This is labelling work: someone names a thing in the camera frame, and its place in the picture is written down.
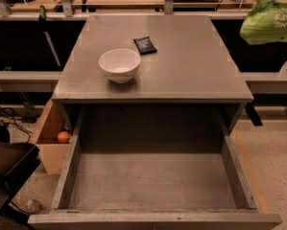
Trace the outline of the green rice chip bag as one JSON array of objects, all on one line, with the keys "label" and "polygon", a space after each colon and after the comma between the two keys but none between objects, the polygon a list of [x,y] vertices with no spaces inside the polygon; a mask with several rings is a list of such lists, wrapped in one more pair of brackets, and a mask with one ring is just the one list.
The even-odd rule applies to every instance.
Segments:
[{"label": "green rice chip bag", "polygon": [[287,43],[287,4],[275,0],[255,0],[240,35],[250,45]]}]

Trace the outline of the open grey top drawer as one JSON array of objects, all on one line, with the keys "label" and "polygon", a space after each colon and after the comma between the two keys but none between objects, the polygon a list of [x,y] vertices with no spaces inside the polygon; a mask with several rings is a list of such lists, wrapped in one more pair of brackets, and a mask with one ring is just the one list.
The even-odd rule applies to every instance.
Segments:
[{"label": "open grey top drawer", "polygon": [[220,112],[206,105],[81,109],[49,213],[36,230],[273,230]]}]

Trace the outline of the dark blue snack packet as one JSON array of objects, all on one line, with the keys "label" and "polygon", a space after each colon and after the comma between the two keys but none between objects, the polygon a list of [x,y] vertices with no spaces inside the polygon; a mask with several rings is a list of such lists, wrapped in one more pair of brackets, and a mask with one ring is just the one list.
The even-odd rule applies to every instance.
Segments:
[{"label": "dark blue snack packet", "polygon": [[157,52],[157,48],[154,46],[148,36],[135,38],[134,43],[141,55],[152,54]]}]

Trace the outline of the grey cabinet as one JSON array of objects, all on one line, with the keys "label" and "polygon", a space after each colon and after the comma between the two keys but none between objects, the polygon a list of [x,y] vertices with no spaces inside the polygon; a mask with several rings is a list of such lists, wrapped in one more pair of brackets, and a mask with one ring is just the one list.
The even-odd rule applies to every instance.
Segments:
[{"label": "grey cabinet", "polygon": [[[99,58],[111,49],[134,49],[147,36],[157,52],[141,57],[133,82],[110,82]],[[52,100],[68,104],[101,102],[237,104],[227,107],[232,130],[252,94],[206,15],[92,14],[84,24]]]}]

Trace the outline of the white ceramic bowl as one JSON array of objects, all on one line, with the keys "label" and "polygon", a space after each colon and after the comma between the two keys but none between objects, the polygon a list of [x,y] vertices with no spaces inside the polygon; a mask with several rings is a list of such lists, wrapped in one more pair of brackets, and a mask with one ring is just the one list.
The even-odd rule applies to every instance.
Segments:
[{"label": "white ceramic bowl", "polygon": [[139,69],[140,62],[140,55],[130,49],[110,50],[99,58],[99,66],[104,75],[116,83],[132,80]]}]

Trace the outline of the orange ball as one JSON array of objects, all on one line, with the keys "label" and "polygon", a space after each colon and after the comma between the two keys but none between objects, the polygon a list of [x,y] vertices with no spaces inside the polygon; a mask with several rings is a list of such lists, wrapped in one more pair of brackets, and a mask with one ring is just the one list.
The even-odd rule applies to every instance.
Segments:
[{"label": "orange ball", "polygon": [[66,144],[70,140],[70,134],[67,131],[61,131],[58,133],[57,140],[61,144]]}]

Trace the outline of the wooden box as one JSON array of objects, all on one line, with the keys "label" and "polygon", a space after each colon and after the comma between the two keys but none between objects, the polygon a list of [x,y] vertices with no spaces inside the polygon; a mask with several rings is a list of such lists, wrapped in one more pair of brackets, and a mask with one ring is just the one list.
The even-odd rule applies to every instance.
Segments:
[{"label": "wooden box", "polygon": [[44,106],[36,121],[36,129],[31,142],[39,148],[39,157],[48,174],[60,174],[69,144],[58,142],[58,134],[64,122],[59,107],[51,100]]}]

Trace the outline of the black bin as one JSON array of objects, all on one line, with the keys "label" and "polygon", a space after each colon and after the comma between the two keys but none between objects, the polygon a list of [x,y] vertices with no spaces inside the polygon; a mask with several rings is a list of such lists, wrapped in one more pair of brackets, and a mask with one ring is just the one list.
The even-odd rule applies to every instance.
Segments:
[{"label": "black bin", "polygon": [[8,129],[0,124],[0,216],[28,226],[29,215],[9,205],[40,164],[39,148],[31,143],[12,143]]}]

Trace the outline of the small grey ball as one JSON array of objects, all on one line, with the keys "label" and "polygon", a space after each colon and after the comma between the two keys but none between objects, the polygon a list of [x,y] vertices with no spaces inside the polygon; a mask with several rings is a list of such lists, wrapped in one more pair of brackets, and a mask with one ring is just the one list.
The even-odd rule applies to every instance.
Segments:
[{"label": "small grey ball", "polygon": [[42,210],[42,204],[36,199],[30,199],[27,201],[27,211],[32,214],[39,214]]}]

